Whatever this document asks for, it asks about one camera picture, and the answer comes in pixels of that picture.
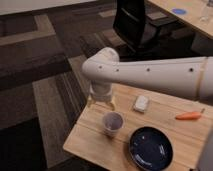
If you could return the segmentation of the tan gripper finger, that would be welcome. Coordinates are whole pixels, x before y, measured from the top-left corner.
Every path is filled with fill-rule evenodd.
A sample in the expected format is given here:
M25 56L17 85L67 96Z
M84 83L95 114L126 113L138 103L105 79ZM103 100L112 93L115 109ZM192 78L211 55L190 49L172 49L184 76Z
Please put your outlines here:
M87 100L87 106L91 107L93 104L94 104L94 99L92 98L92 96L89 96Z
M115 108L116 108L116 104L115 104L115 100L114 99L112 99L110 102L108 102L107 103L110 107L111 107L111 109L114 111L115 110Z

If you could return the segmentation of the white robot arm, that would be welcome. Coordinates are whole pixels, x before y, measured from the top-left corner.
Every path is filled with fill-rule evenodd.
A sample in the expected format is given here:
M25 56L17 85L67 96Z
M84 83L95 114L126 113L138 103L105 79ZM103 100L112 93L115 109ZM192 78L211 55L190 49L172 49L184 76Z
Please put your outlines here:
M90 99L111 102L112 84L143 88L213 106L213 57L121 62L110 47L82 64L90 81Z

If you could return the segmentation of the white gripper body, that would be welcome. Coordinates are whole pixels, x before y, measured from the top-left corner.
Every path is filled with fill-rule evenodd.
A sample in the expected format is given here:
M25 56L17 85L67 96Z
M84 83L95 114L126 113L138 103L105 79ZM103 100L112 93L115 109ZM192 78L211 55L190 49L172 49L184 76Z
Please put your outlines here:
M109 102L112 100L112 85L110 83L92 82L90 95L95 101Z

